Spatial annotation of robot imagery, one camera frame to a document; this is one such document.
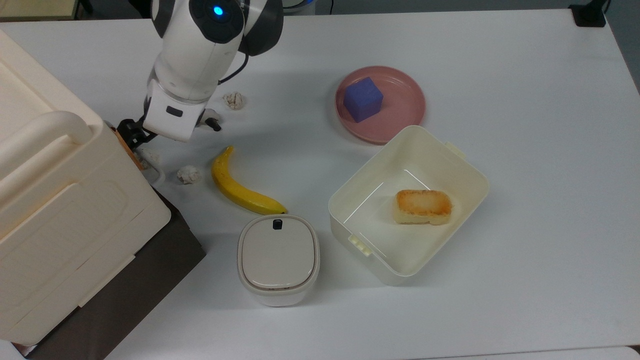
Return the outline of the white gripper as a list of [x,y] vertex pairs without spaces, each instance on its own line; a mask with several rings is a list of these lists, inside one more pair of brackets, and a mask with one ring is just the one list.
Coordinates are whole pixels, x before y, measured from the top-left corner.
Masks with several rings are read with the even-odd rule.
[[173,96],[157,79],[149,79],[144,120],[123,119],[117,125],[117,132],[123,141],[129,142],[131,151],[157,135],[189,142],[206,105],[206,101],[194,102]]

